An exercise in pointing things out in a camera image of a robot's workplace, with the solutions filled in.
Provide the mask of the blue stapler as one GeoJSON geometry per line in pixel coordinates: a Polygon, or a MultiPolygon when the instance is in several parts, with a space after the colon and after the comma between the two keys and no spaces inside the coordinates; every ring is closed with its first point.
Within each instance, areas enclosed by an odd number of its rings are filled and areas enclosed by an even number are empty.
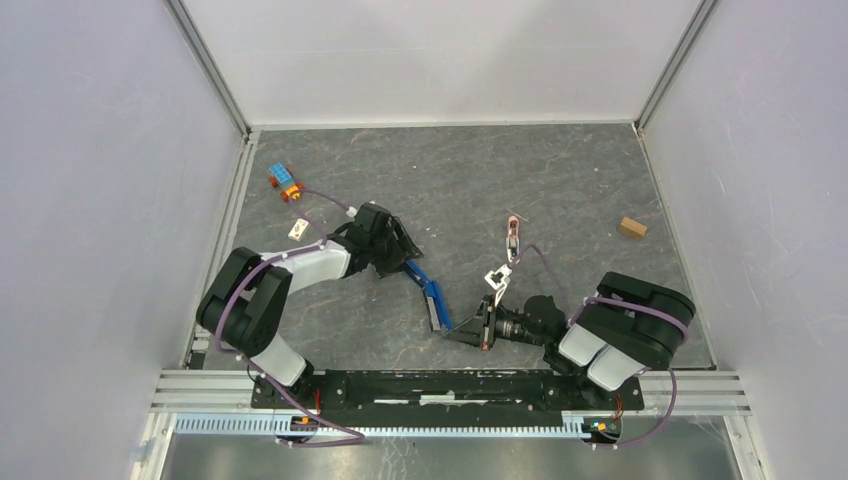
{"type": "Polygon", "coordinates": [[[430,279],[413,260],[408,260],[403,270],[421,290],[430,329],[435,333],[446,334],[453,325],[440,284],[430,279]]]}

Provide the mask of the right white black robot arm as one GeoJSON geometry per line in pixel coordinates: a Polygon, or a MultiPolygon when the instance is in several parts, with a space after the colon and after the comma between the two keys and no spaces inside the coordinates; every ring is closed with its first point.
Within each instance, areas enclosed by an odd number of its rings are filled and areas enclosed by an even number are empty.
{"type": "Polygon", "coordinates": [[[445,336],[481,351],[498,340],[539,346],[552,370],[580,377],[577,392],[585,405],[602,408],[627,380],[669,368],[695,313],[694,302],[676,290],[608,272],[571,316],[550,296],[532,296],[510,310],[487,295],[445,336]]]}

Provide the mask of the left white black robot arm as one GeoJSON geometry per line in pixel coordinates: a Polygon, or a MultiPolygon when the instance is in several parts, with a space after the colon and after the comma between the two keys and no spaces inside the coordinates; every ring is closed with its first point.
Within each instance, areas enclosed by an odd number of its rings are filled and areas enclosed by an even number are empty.
{"type": "Polygon", "coordinates": [[[288,406],[302,407],[314,394],[312,365],[279,332],[288,297],[367,267],[380,277],[399,273],[422,255],[397,216],[365,203],[351,220],[305,247],[231,251],[204,293],[195,321],[212,334],[215,347],[243,355],[274,380],[276,394],[288,406]]]}

